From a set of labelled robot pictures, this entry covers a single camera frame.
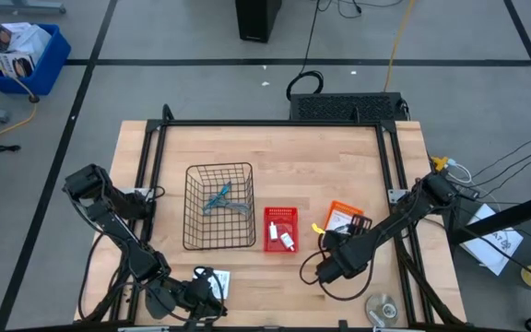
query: white paper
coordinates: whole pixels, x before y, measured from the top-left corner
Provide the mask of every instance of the white paper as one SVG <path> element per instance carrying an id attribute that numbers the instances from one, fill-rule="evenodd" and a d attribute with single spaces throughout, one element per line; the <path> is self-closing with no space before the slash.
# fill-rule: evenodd
<path id="1" fill-rule="evenodd" d="M 351 223 L 351 216 L 337 211 L 336 209 L 331 212 L 331 217 L 329 217 L 329 222 L 327 223 L 326 231 L 335 231 L 342 226 L 349 225 Z"/>
<path id="2" fill-rule="evenodd" d="M 495 211 L 493 211 L 486 204 L 483 204 L 478 209 L 477 213 L 475 213 L 475 216 L 468 222 L 468 224 L 472 224 L 494 214 Z M 517 231 L 514 231 L 513 228 L 507 228 L 505 230 L 496 231 L 489 235 L 485 235 L 483 236 L 483 239 L 494 244 L 507 255 L 512 256 L 524 237 Z M 503 268 L 509 260 L 507 257 L 501 255 L 490 245 L 486 244 L 480 239 L 467 241 L 462 243 L 461 246 L 465 248 L 465 250 L 467 250 L 471 255 L 473 255 L 479 262 L 484 264 L 485 267 L 491 270 L 496 276 L 501 274 Z"/>
<path id="3" fill-rule="evenodd" d="M 203 268 L 198 268 L 196 272 L 202 273 L 203 271 Z M 220 286 L 222 286 L 222 294 L 224 295 L 225 300 L 227 300 L 227 297 L 229 297 L 230 272 L 214 270 L 214 274 L 218 278 L 218 281 L 220 281 Z M 210 287 L 212 288 L 214 297 L 220 300 L 220 289 L 218 288 L 217 281 L 214 279 L 214 277 L 208 278 L 208 281 L 210 282 Z"/>

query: blue plastic object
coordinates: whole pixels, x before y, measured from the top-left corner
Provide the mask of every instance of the blue plastic object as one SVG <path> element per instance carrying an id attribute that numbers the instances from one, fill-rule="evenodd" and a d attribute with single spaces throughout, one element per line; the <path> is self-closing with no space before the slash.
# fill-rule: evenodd
<path id="1" fill-rule="evenodd" d="M 59 27 L 54 24 L 39 24 L 41 28 L 51 34 L 51 39 L 46 45 L 41 59 L 36 64 L 34 72 L 29 77 L 19 80 L 24 83 L 35 95 L 48 95 L 53 89 L 54 81 L 59 77 L 66 58 L 71 52 L 71 46 L 61 34 Z M 0 71 L 0 91 L 4 93 L 28 94 L 12 78 L 4 77 Z"/>

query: black speaker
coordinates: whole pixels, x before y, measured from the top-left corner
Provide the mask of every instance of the black speaker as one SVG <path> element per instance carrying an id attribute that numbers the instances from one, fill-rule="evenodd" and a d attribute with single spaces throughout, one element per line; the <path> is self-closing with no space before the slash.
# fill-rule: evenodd
<path id="1" fill-rule="evenodd" d="M 282 0 L 235 0 L 239 37 L 244 41 L 267 42 Z"/>

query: yellow cable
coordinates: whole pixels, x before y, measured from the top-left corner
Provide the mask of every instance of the yellow cable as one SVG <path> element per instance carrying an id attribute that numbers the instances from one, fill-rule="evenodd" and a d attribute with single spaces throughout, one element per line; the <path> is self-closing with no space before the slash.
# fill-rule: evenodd
<path id="1" fill-rule="evenodd" d="M 6 72 L 6 70 L 3 68 L 3 67 L 0 67 L 0 70 L 5 73 L 5 74 L 8 74 Z M 13 80 L 16 81 L 16 83 L 18 83 L 24 90 L 26 90 L 28 92 L 28 94 L 33 98 L 33 99 L 36 99 L 36 96 L 32 93 L 32 91 L 30 91 L 30 89 L 28 89 L 28 87 L 26 87 L 26 85 L 24 83 L 22 83 L 19 79 L 17 79 L 16 77 L 11 77 L 10 75 L 7 75 L 8 77 L 12 78 Z M 9 126 L 8 128 L 0 131 L 0 136 L 7 133 L 8 131 L 10 130 L 14 130 L 22 125 L 25 125 L 27 124 L 28 122 L 32 121 L 32 119 L 34 118 L 34 116 L 36 115 L 36 103 L 34 103 L 34 108 L 32 109 L 32 113 L 29 115 L 28 119 L 26 120 L 23 120 L 23 121 L 20 121 L 18 122 L 17 124 L 14 124 L 14 125 L 11 125 Z"/>
<path id="2" fill-rule="evenodd" d="M 393 60 L 395 60 L 396 49 L 398 48 L 398 44 L 401 41 L 401 36 L 403 35 L 405 26 L 407 25 L 407 22 L 409 21 L 409 14 L 411 14 L 411 8 L 413 8 L 414 3 L 415 3 L 415 0 L 409 0 L 407 11 L 405 11 L 405 16 L 403 17 L 403 20 L 401 21 L 401 26 L 398 28 L 398 33 L 396 34 L 396 38 L 395 38 L 395 44 L 393 44 L 393 51 L 391 52 L 391 59 L 388 62 L 388 71 L 386 72 L 386 81 L 384 82 L 383 92 L 386 92 L 386 89 L 388 89 L 388 85 L 391 83 L 391 75 L 393 75 Z"/>

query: orange box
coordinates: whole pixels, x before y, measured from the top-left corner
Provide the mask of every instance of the orange box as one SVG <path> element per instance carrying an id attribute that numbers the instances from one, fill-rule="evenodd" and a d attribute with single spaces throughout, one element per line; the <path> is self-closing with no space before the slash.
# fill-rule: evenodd
<path id="1" fill-rule="evenodd" d="M 330 230 L 329 227 L 332 227 L 331 230 L 334 230 L 340 225 L 344 225 L 346 223 L 349 224 L 351 222 L 351 218 L 355 214 L 363 216 L 364 211 L 339 201 L 333 201 L 331 202 L 329 213 L 327 213 L 327 220 L 324 223 L 324 229 L 327 231 Z"/>

